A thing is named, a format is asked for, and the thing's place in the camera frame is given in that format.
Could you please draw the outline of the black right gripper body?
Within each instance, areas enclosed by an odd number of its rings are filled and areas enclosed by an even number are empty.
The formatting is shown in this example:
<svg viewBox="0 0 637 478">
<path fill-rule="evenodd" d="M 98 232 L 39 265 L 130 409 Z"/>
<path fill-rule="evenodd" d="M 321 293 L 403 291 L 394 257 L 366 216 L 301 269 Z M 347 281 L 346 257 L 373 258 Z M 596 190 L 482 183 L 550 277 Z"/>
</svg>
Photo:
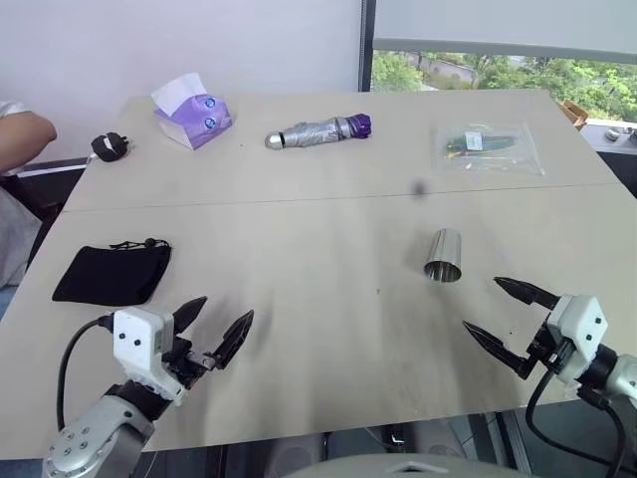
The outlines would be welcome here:
<svg viewBox="0 0 637 478">
<path fill-rule="evenodd" d="M 542 363 L 553 372 L 561 372 L 573 355 L 573 341 L 544 321 L 527 348 L 527 353 L 531 368 Z"/>
</svg>

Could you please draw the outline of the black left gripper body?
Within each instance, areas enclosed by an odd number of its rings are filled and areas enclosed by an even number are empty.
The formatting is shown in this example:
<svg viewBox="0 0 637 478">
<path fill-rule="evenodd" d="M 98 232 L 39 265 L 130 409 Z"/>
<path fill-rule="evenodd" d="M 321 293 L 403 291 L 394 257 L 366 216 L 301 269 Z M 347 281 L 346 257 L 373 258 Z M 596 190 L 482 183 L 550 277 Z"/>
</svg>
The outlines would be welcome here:
<svg viewBox="0 0 637 478">
<path fill-rule="evenodd" d="M 193 348 L 191 341 L 180 336 L 173 338 L 172 349 L 162 355 L 162 363 L 186 390 L 212 371 L 218 360 L 217 352 L 199 352 Z"/>
</svg>

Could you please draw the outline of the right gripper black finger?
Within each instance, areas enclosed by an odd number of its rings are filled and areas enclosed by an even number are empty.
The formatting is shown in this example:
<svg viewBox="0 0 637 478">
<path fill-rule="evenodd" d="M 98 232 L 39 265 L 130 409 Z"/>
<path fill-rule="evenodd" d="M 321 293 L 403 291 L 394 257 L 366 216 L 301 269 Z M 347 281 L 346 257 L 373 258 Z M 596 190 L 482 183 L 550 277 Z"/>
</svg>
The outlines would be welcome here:
<svg viewBox="0 0 637 478">
<path fill-rule="evenodd" d="M 495 277 L 494 281 L 511 297 L 527 305 L 539 304 L 552 311 L 559 301 L 559 296 L 525 281 L 508 277 Z"/>
<path fill-rule="evenodd" d="M 529 377 L 535 365 L 534 361 L 512 353 L 500 339 L 474 324 L 464 321 L 463 326 L 488 354 L 510 368 L 521 379 Z"/>
</svg>

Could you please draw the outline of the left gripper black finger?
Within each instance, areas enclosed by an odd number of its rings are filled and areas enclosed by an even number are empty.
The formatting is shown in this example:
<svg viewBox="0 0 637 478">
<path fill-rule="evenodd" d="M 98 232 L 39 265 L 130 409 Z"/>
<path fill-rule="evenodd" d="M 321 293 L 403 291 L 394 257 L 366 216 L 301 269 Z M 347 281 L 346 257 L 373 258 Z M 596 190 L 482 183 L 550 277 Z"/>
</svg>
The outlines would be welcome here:
<svg viewBox="0 0 637 478">
<path fill-rule="evenodd" d="M 208 298 L 202 296 L 186 302 L 173 313 L 173 332 L 183 333 L 198 317 Z"/>
<path fill-rule="evenodd" d="M 223 340 L 213 353 L 214 367 L 224 369 L 243 345 L 254 319 L 250 310 L 238 318 L 224 333 Z"/>
</svg>

